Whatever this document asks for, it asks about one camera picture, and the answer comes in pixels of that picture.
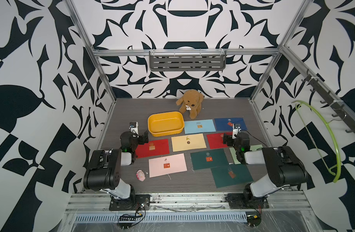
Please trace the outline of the yellow plastic storage box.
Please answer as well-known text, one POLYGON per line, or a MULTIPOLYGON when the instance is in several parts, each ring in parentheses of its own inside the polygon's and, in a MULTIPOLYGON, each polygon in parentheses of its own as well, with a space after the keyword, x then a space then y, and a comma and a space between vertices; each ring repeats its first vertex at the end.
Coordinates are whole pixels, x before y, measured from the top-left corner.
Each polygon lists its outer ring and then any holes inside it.
POLYGON ((177 111, 153 114, 148 118, 148 130, 154 137, 179 134, 184 126, 183 115, 177 111))

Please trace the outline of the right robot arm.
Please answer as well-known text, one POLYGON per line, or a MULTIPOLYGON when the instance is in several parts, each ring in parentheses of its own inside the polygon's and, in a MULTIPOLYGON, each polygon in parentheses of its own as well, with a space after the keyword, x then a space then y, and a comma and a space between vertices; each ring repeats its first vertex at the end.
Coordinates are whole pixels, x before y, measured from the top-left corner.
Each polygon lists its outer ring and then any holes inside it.
POLYGON ((305 183, 308 174, 302 161, 289 146, 266 147, 251 151, 249 135, 236 132, 223 134, 223 144, 233 147, 236 158, 242 164, 264 164, 267 174, 247 184, 242 193, 229 193, 226 201, 231 209, 266 208, 267 197, 285 187, 305 183))

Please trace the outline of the pink envelope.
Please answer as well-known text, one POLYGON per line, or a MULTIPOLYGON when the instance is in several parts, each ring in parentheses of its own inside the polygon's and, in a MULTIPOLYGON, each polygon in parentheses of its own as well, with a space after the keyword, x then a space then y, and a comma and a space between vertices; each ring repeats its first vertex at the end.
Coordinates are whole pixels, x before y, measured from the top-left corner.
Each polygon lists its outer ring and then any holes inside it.
POLYGON ((187 171, 183 153, 150 159, 148 163, 150 178, 187 171))

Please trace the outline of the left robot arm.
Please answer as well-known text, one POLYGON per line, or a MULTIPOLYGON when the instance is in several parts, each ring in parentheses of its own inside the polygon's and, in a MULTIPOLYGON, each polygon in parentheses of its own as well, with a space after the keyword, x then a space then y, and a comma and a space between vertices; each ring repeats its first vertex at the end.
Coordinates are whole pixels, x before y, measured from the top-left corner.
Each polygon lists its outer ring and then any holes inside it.
POLYGON ((149 142, 148 132, 138 135, 126 131, 120 136, 121 147, 111 150, 95 150, 83 179, 85 189, 110 195, 110 211, 139 210, 150 205, 150 195, 135 194, 134 187, 121 179, 121 166, 134 164, 139 145, 149 142))

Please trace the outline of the yellow envelope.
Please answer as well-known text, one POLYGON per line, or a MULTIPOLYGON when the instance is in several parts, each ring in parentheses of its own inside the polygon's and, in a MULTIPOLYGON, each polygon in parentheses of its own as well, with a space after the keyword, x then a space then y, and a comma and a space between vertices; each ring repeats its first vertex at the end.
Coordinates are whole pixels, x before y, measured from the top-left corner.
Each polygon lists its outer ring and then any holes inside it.
POLYGON ((207 148, 204 135, 191 134, 172 137, 173 152, 207 148))

